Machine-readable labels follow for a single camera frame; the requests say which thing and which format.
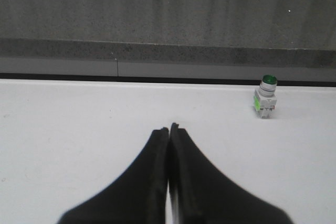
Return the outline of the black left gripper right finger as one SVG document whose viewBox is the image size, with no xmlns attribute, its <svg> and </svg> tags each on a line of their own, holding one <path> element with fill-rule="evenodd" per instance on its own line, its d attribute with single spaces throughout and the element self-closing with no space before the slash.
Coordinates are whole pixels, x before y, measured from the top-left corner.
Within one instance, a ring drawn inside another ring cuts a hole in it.
<svg viewBox="0 0 336 224">
<path fill-rule="evenodd" d="M 173 223 L 291 223 L 280 208 L 220 172 L 185 129 L 173 123 L 169 142 Z"/>
</svg>

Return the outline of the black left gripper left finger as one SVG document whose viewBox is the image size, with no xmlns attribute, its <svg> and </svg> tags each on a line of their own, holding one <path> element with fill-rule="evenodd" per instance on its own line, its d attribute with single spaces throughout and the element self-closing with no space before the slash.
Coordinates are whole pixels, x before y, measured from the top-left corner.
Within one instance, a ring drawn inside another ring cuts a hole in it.
<svg viewBox="0 0 336 224">
<path fill-rule="evenodd" d="M 112 184 L 65 212 L 59 223 L 165 223 L 168 146 L 167 128 L 152 131 Z"/>
</svg>

